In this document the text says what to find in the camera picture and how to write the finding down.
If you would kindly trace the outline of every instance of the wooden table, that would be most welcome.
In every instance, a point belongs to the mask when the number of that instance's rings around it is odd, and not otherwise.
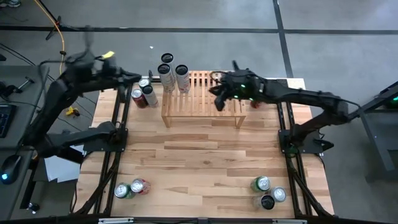
[[[303,79],[299,78],[288,79],[288,84],[292,88],[305,88]],[[161,104],[162,87],[154,86]],[[111,119],[115,97],[113,90],[99,94],[93,126]],[[308,106],[293,104],[292,107],[297,123],[312,117]],[[220,118],[180,118],[171,128],[166,128],[160,111],[161,107],[139,109],[131,102],[127,121],[129,138],[122,154],[118,182],[142,177],[152,184],[152,189],[148,195],[138,195],[131,200],[115,197],[112,216],[294,217],[285,158],[278,146],[275,105],[262,105],[256,110],[248,107],[241,129],[234,128],[234,121]],[[81,166],[76,210],[97,187],[103,156],[102,152],[94,152]],[[303,155],[303,164],[309,189],[324,208],[333,213],[319,158]],[[287,200],[277,203],[273,210],[255,210],[252,206],[252,197],[260,194],[254,193],[249,183],[259,175],[268,176],[272,186],[286,189]],[[104,191],[101,211],[108,190]],[[297,192],[304,212],[302,192]]]

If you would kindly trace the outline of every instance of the gray floor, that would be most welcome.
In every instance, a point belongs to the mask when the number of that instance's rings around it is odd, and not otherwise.
[[[44,2],[71,26],[277,28],[272,0]],[[279,0],[279,5],[285,29],[398,29],[398,2],[394,0]],[[0,11],[0,24],[51,25],[33,1],[24,1],[18,9]],[[36,63],[58,59],[60,38],[56,35],[46,42],[46,35],[0,31],[0,42]],[[81,33],[63,35],[67,52],[83,50]],[[286,39],[294,77],[304,78],[309,90],[332,91],[363,104],[397,80],[398,35],[286,35]],[[185,63],[192,70],[230,69],[231,60],[235,59],[263,77],[286,77],[278,34],[96,33],[92,48],[96,55],[112,50],[120,66],[144,74],[155,69],[160,54],[172,52],[177,63]],[[23,62],[9,56],[4,64]],[[51,65],[51,75],[57,77],[58,65]],[[96,100],[98,93],[87,96]],[[94,104],[81,98],[78,101],[90,113],[94,112]],[[320,112],[312,108],[313,115]],[[83,117],[66,119],[80,129],[91,123]],[[73,129],[57,121],[52,131],[65,128]],[[369,184],[364,179],[377,161],[363,125],[354,120],[323,128],[322,132],[335,143],[324,158],[335,213],[345,218],[396,223],[398,185]],[[73,183],[38,186],[34,200],[42,209],[35,216],[67,214],[73,188]],[[60,192],[64,192],[62,198],[57,197]],[[31,215],[16,210],[13,217]]]

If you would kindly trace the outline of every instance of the computer mouse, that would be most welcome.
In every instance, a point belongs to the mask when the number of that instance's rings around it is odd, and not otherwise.
[[[2,163],[0,168],[0,180],[4,184],[14,183],[19,174],[19,166],[21,165],[21,156],[11,155]]]

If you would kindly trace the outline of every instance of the wooden rack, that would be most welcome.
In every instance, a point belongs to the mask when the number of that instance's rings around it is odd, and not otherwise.
[[[236,128],[240,128],[245,117],[244,102],[227,100],[222,111],[214,105],[215,96],[209,89],[216,86],[209,74],[211,71],[191,71],[189,93],[180,93],[176,87],[173,92],[163,92],[162,119],[166,127],[171,127],[172,118],[234,118]]]

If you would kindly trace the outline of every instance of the green soda can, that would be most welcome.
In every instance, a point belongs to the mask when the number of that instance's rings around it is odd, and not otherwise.
[[[130,199],[136,196],[129,184],[120,183],[114,188],[114,195],[117,198]]]
[[[260,176],[250,183],[250,188],[255,192],[265,192],[271,187],[268,177]]]

